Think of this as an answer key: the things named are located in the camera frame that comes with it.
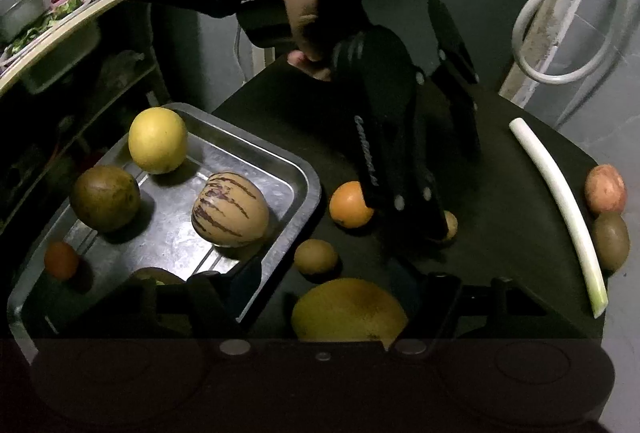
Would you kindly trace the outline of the person's left hand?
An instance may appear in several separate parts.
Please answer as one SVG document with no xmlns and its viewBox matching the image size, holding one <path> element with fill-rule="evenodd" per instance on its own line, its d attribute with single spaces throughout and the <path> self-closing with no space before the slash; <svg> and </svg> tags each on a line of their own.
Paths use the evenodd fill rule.
<svg viewBox="0 0 640 433">
<path fill-rule="evenodd" d="M 322 64 L 322 58 L 312 43 L 312 30 L 317 25 L 318 0 L 283 0 L 296 50 L 288 53 L 286 61 L 307 76 L 329 81 L 331 72 Z"/>
</svg>

